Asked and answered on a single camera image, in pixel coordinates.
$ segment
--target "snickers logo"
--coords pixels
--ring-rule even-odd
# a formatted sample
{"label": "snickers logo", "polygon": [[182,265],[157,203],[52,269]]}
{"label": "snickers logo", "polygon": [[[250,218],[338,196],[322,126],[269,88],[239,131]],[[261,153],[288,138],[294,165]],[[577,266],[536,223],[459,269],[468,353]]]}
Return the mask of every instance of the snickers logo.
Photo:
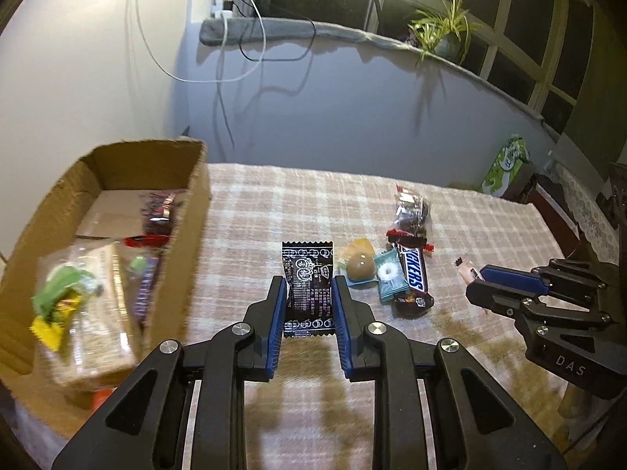
{"label": "snickers logo", "polygon": [[421,293],[427,293],[422,252],[420,249],[408,249],[403,246],[399,246],[399,250],[400,255],[404,257],[405,276],[410,287]]}

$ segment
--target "blue gripper pad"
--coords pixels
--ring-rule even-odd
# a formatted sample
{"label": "blue gripper pad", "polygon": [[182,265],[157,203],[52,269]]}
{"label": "blue gripper pad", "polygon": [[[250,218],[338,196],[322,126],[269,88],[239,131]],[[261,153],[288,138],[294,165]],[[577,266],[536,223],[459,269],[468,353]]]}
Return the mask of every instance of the blue gripper pad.
{"label": "blue gripper pad", "polygon": [[481,269],[481,275],[488,282],[494,282],[501,286],[521,289],[533,295],[548,295],[549,287],[544,284],[538,274],[523,272],[521,270],[506,269],[495,265],[486,265]]}

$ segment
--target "lace tablecloth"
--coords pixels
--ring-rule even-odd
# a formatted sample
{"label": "lace tablecloth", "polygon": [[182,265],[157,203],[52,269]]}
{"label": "lace tablecloth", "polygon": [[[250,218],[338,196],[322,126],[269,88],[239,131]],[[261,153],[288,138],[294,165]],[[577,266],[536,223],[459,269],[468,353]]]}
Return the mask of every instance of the lace tablecloth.
{"label": "lace tablecloth", "polygon": [[594,195],[560,163],[554,163],[548,174],[554,182],[559,182],[564,188],[566,204],[599,261],[618,265],[618,231],[612,228],[603,215]]}

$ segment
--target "metal screw cap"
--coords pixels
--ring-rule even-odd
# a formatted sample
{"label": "metal screw cap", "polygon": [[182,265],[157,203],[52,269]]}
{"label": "metal screw cap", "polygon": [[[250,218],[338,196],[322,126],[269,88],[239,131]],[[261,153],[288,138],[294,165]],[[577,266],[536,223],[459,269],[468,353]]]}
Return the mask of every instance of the metal screw cap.
{"label": "metal screw cap", "polygon": [[168,339],[159,345],[161,353],[174,353],[178,348],[179,344],[172,339]]}
{"label": "metal screw cap", "polygon": [[440,346],[442,347],[442,350],[448,353],[455,353],[457,350],[460,349],[460,344],[456,340],[451,338],[442,339],[440,341]]}
{"label": "metal screw cap", "polygon": [[368,325],[368,332],[370,334],[376,334],[377,336],[385,334],[386,330],[388,330],[388,327],[386,327],[386,324],[382,322],[372,322]]}
{"label": "metal screw cap", "polygon": [[233,328],[231,328],[231,330],[236,336],[243,336],[250,332],[250,325],[244,322],[237,322],[235,325],[233,325]]}

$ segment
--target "black candy wrapper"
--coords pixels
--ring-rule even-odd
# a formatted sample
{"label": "black candy wrapper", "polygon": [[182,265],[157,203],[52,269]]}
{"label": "black candy wrapper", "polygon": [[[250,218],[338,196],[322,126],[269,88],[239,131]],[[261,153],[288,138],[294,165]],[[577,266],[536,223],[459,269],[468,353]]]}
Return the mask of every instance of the black candy wrapper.
{"label": "black candy wrapper", "polygon": [[281,254],[290,286],[283,335],[335,334],[331,311],[333,242],[283,242]]}

